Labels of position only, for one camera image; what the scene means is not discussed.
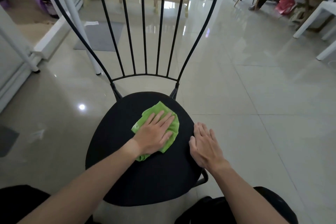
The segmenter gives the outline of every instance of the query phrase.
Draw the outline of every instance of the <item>chair seat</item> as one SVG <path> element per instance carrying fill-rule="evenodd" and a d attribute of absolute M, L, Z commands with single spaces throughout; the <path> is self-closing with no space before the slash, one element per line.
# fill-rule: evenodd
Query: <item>chair seat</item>
<path fill-rule="evenodd" d="M 132 126 L 142 112 L 161 101 L 179 119 L 178 136 L 165 152 L 135 161 L 120 177 L 104 200 L 113 205 L 148 205 L 171 200 L 187 193 L 202 169 L 190 155 L 189 140 L 194 123 L 173 98 L 158 92 L 137 92 L 118 100 L 97 127 L 86 154 L 85 168 L 106 158 L 134 136 Z"/>

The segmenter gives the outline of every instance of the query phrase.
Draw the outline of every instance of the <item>black chair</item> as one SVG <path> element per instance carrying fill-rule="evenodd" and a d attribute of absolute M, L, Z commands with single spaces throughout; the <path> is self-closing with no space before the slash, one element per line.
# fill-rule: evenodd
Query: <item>black chair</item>
<path fill-rule="evenodd" d="M 159 203 L 167 200 L 171 200 L 182 196 L 187 193 L 191 188 L 200 184 L 204 184 L 208 180 L 208 175 L 205 170 L 202 170 L 190 155 L 189 139 L 193 135 L 194 123 L 187 114 L 187 112 L 176 102 L 176 95 L 179 89 L 179 82 L 182 73 L 187 65 L 189 58 L 191 57 L 196 45 L 198 44 L 207 24 L 214 10 L 216 0 L 213 0 L 208 16 L 204 22 L 204 25 L 192 46 L 186 61 L 179 73 L 178 78 L 172 78 L 169 76 L 169 69 L 179 26 L 179 19 L 181 14 L 181 8 L 183 0 L 180 0 L 178 15 L 176 20 L 174 38 L 172 42 L 170 58 L 168 63 L 167 73 L 165 75 L 158 74 L 159 60 L 160 60 L 160 44 L 162 33 L 162 19 L 164 0 L 161 3 L 161 16 L 160 16 L 160 30 L 159 30 L 159 43 L 157 50 L 157 63 L 156 73 L 147 73 L 147 57 L 146 57 L 146 34 L 145 34 L 145 7 L 144 0 L 141 2 L 142 6 L 142 25 L 143 25 L 143 41 L 144 41 L 144 53 L 145 53 L 145 73 L 136 73 L 136 67 L 134 63 L 132 40 L 130 34 L 130 27 L 128 21 L 126 0 L 123 0 L 126 26 L 128 31 L 128 38 L 131 50 L 131 57 L 133 63 L 133 74 L 126 75 L 124 73 L 123 65 L 118 52 L 117 44 L 111 28 L 109 15 L 107 13 L 105 1 L 101 0 L 107 23 L 111 32 L 113 44 L 115 46 L 116 54 L 119 60 L 119 65 L 122 71 L 122 77 L 112 79 L 101 61 L 97 58 L 90 46 L 83 39 L 77 28 L 69 19 L 65 10 L 61 6 L 59 0 L 55 0 L 58 8 L 65 17 L 66 21 L 70 24 L 73 31 L 77 34 L 78 38 L 83 42 L 88 51 L 92 54 L 98 64 L 101 66 L 105 75 L 107 76 L 113 93 L 116 98 L 116 103 L 104 116 L 99 126 L 97 127 L 89 149 L 86 155 L 85 168 L 88 169 L 95 163 L 99 162 L 103 158 L 109 156 L 122 145 L 124 145 L 130 138 L 134 136 L 131 131 L 132 126 L 141 117 L 142 112 L 149 107 L 152 107 L 159 101 L 163 102 L 167 107 L 173 110 L 180 121 L 179 133 L 173 145 L 164 153 L 157 152 L 152 154 L 148 159 L 142 162 L 135 161 L 131 167 L 121 176 L 121 178 L 115 183 L 110 191 L 104 197 L 104 200 L 108 203 L 120 206 L 134 206 L 134 205 L 147 205 L 153 203 Z M 127 96 L 121 96 L 116 89 L 114 82 L 123 78 L 132 76 L 158 76 L 173 80 L 176 82 L 175 88 L 172 90 L 170 96 L 167 96 L 158 92 L 137 92 L 129 94 Z"/>

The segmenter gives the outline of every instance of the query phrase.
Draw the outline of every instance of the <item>chair backrest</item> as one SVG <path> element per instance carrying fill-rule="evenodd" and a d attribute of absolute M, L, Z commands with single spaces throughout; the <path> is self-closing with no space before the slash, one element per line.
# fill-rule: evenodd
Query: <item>chair backrest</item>
<path fill-rule="evenodd" d="M 169 57 L 169 63 L 168 63 L 168 69 L 167 72 L 165 74 L 159 74 L 158 73 L 158 67 L 159 67 L 159 61 L 160 61 L 160 46 L 161 46 L 161 36 L 162 36 L 162 19 L 163 19 L 163 10 L 164 10 L 164 0 L 162 0 L 161 2 L 161 13 L 160 13 L 160 28 L 159 28 L 159 42 L 158 42 L 158 50 L 157 50 L 157 63 L 156 63 L 156 73 L 148 73 L 147 72 L 147 56 L 146 56 L 146 33 L 145 33 L 145 5 L 144 5 L 144 0 L 141 0 L 141 8 L 142 8 L 142 26 L 143 26 L 143 41 L 144 41 L 144 58 L 145 58 L 145 73 L 137 73 L 137 68 L 135 66 L 135 62 L 134 62 L 134 56 L 133 56 L 133 46 L 132 46 L 132 39 L 131 39 L 131 34 L 130 34 L 130 26 L 129 26 L 129 20 L 128 20 L 128 12 L 127 12 L 127 4 L 126 4 L 126 0 L 122 0 L 123 1 L 123 6 L 124 6 L 124 12 L 125 12 L 125 19 L 126 19 L 126 26 L 127 26 L 127 32 L 128 32 L 128 39 L 129 39 L 129 45 L 130 45 L 130 51 L 131 51 L 131 57 L 132 57 L 132 65 L 133 65 L 133 74 L 125 74 L 124 73 L 124 69 L 123 69 L 123 64 L 121 62 L 120 59 L 120 55 L 119 55 L 119 51 L 118 51 L 118 47 L 115 41 L 115 37 L 113 34 L 113 30 L 111 27 L 111 23 L 110 23 L 110 18 L 107 12 L 107 8 L 106 8 L 106 4 L 105 4 L 105 0 L 101 0 L 102 5 L 103 5 L 103 9 L 104 9 L 104 13 L 107 19 L 107 23 L 110 29 L 110 33 L 111 33 L 111 37 L 112 37 L 112 41 L 115 47 L 115 51 L 119 60 L 119 65 L 122 71 L 122 76 L 119 78 L 111 78 L 110 75 L 108 74 L 107 70 L 105 69 L 104 65 L 101 63 L 101 61 L 99 60 L 99 58 L 96 56 L 96 54 L 94 53 L 94 51 L 90 48 L 89 44 L 84 40 L 84 38 L 82 37 L 82 35 L 79 33 L 79 31 L 77 30 L 77 28 L 75 27 L 75 25 L 73 24 L 73 22 L 71 21 L 71 19 L 69 18 L 69 16 L 66 14 L 64 8 L 62 7 L 62 5 L 60 4 L 59 0 L 55 0 L 55 3 L 57 4 L 58 8 L 60 9 L 62 15 L 65 17 L 66 21 L 70 24 L 71 28 L 73 29 L 73 31 L 77 34 L 78 38 L 83 42 L 83 44 L 85 45 L 85 47 L 87 48 L 87 50 L 91 53 L 91 55 L 95 58 L 95 60 L 98 62 L 98 64 L 100 65 L 100 67 L 102 68 L 102 70 L 104 71 L 104 73 L 106 74 L 108 80 L 110 81 L 111 87 L 113 92 L 115 93 L 115 97 L 116 99 L 120 99 L 122 98 L 120 93 L 117 91 L 115 85 L 114 85 L 114 81 L 119 80 L 119 79 L 123 79 L 123 78 L 127 78 L 127 77 L 132 77 L 132 76 L 139 76 L 139 75 L 151 75 L 151 76 L 157 76 L 157 77 L 163 77 L 163 78 L 167 78 L 173 81 L 176 81 L 175 84 L 175 88 L 172 91 L 172 93 L 170 94 L 171 97 L 173 97 L 174 99 L 176 98 L 176 93 L 177 90 L 179 88 L 179 81 L 181 79 L 182 73 L 184 71 L 184 68 L 187 65 L 187 62 L 189 61 L 193 51 L 196 48 L 196 45 L 198 44 L 209 20 L 210 17 L 212 15 L 212 12 L 214 10 L 214 7 L 216 5 L 216 1 L 217 0 L 213 0 L 211 8 L 209 10 L 208 16 L 205 19 L 204 25 L 201 28 L 199 35 L 194 43 L 194 45 L 192 46 L 183 66 L 182 69 L 179 73 L 178 78 L 172 78 L 169 76 L 169 70 L 170 70 L 170 65 L 171 65 L 171 60 L 172 60 L 172 55 L 173 55 L 173 50 L 174 50 L 174 44 L 175 44 L 175 39 L 176 39 L 176 34 L 177 34 L 177 29 L 179 26 L 179 19 L 180 19 L 180 15 L 181 15 L 181 9 L 182 9 L 182 5 L 183 5 L 183 0 L 180 0 L 180 4 L 179 4 L 179 8 L 178 8 L 178 14 L 177 14 L 177 19 L 176 19 L 176 25 L 175 25 L 175 31 L 174 31 L 174 37 L 173 37 L 173 41 L 172 41 L 172 46 L 171 46 L 171 52 L 170 52 L 170 57 Z"/>

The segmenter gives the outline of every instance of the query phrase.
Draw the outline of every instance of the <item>pink bag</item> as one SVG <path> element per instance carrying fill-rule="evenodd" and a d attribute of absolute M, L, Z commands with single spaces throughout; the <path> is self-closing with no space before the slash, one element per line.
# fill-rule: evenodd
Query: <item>pink bag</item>
<path fill-rule="evenodd" d="M 287 15 L 295 5 L 295 0 L 280 0 L 275 9 L 282 15 Z"/>

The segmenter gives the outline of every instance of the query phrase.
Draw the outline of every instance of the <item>green cloth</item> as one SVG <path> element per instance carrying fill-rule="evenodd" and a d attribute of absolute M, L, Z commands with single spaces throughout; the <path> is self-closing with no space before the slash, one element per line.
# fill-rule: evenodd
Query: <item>green cloth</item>
<path fill-rule="evenodd" d="M 168 150 L 168 148 L 173 144 L 173 142 L 175 141 L 175 138 L 177 136 L 177 134 L 179 133 L 179 126 L 180 126 L 180 122 L 179 119 L 176 115 L 176 113 L 174 113 L 172 110 L 170 110 L 168 107 L 166 107 L 161 101 L 159 101 L 156 105 L 154 105 L 153 107 L 145 110 L 142 113 L 142 117 L 136 122 L 136 124 L 134 124 L 134 126 L 132 127 L 132 131 L 133 133 L 136 133 L 139 128 L 146 122 L 146 120 L 148 119 L 148 117 L 152 114 L 155 113 L 155 115 L 157 115 L 160 111 L 164 110 L 165 113 L 161 116 L 160 120 L 166 116 L 166 114 L 168 112 L 171 112 L 172 115 L 175 116 L 173 122 L 170 124 L 170 126 L 168 127 L 167 131 L 171 131 L 173 132 L 173 134 L 170 136 L 170 138 L 168 139 L 168 141 L 166 142 L 166 144 L 160 149 L 160 151 L 162 153 L 165 153 L 166 150 Z M 136 160 L 137 161 L 143 161 L 146 158 L 148 158 L 150 156 L 150 154 L 144 154 L 139 156 Z"/>

